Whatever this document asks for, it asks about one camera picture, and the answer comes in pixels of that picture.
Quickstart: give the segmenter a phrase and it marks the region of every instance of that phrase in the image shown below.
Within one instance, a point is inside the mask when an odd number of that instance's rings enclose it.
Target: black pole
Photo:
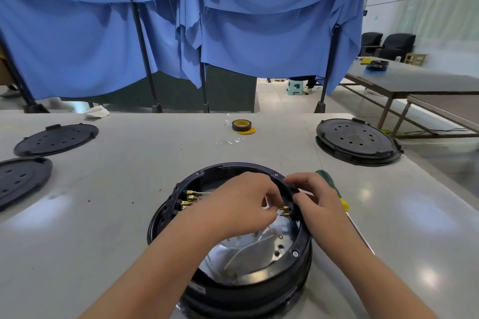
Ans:
[[[321,99],[318,101],[314,113],[324,114],[326,112],[326,104],[324,103],[324,98],[326,97],[326,88],[328,87],[329,78],[331,76],[332,66],[334,65],[334,60],[336,59],[336,52],[338,51],[338,42],[339,34],[341,32],[341,26],[336,24],[332,30],[331,36],[331,47],[328,56],[328,65],[326,67],[326,75],[324,76],[323,90],[321,91]]]
[[[201,61],[201,47],[198,48],[200,52],[200,61]],[[201,78],[201,89],[203,91],[203,113],[209,114],[209,104],[207,98],[207,80],[206,80],[206,64],[200,62],[200,78]]]
[[[140,10],[138,4],[131,0],[131,6],[133,7],[133,18],[136,25],[136,33],[138,34],[138,41],[140,42],[141,56],[143,57],[143,64],[145,65],[145,72],[148,77],[150,85],[151,96],[153,97],[153,106],[151,108],[153,113],[162,113],[163,109],[158,103],[158,97],[156,95],[155,84],[153,83],[153,76],[151,74],[151,68],[149,65],[147,45],[145,43],[145,37],[143,36],[143,29],[141,28]]]
[[[5,53],[5,58],[6,59],[1,59],[3,62],[3,65],[7,69],[9,75],[11,76],[11,79],[13,80],[13,83],[18,89],[18,92],[20,93],[20,96],[23,98],[25,101],[26,105],[23,106],[23,112],[26,114],[48,114],[50,111],[46,109],[45,106],[42,104],[37,104],[35,99],[32,96],[32,93],[28,89],[28,86],[26,85],[25,81],[21,77],[20,72],[18,72],[17,67],[15,66],[13,60],[11,59],[11,55],[7,48],[3,46],[3,51]]]

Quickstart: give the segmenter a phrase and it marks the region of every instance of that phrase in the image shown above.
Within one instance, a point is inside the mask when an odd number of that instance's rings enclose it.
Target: black office chair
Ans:
[[[394,61],[397,56],[401,56],[401,62],[404,62],[406,54],[412,52],[416,35],[409,33],[395,33],[388,36],[380,50],[374,54],[377,57]]]
[[[361,52],[360,56],[373,56],[375,51],[375,46],[381,44],[381,39],[383,38],[382,33],[378,32],[366,32],[361,36]]]

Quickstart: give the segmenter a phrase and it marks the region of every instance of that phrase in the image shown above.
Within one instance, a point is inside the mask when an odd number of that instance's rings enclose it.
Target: forearm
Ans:
[[[135,263],[80,319],[166,319],[209,250],[218,230],[193,207],[165,228]]]
[[[337,265],[350,280],[372,319],[437,318],[368,248],[351,247],[351,252],[342,255]]]

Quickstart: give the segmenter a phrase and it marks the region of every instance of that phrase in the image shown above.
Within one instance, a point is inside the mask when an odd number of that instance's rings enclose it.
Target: hand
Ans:
[[[269,208],[265,209],[264,199]],[[245,172],[231,178],[207,198],[188,208],[201,209],[214,224],[220,240],[263,230],[277,217],[284,202],[276,184],[262,173]]]
[[[333,262],[338,263],[353,248],[366,247],[346,216],[338,193],[319,174],[295,173],[288,175],[284,182],[313,194],[297,193],[293,200],[301,209],[316,243]]]

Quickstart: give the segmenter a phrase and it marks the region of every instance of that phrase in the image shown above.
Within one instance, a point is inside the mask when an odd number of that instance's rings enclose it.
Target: plastic stool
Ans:
[[[302,95],[303,92],[303,81],[293,81],[289,80],[288,81],[288,87],[286,88],[286,91],[288,92],[288,95]]]

